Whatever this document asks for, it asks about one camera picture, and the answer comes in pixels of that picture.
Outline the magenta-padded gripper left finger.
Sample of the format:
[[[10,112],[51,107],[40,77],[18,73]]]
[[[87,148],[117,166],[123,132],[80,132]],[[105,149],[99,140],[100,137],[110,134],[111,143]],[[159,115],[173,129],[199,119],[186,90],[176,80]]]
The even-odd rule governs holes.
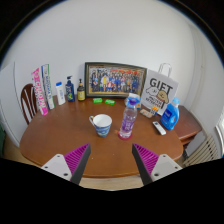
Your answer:
[[[80,146],[66,155],[56,154],[42,169],[78,185],[91,154],[89,143]]]

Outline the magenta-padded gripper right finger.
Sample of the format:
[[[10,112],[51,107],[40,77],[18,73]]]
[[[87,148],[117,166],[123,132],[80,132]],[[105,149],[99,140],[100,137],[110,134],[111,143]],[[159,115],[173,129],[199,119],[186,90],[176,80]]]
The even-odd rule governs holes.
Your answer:
[[[143,185],[148,185],[181,170],[181,167],[167,154],[158,155],[135,143],[132,144],[132,154]]]

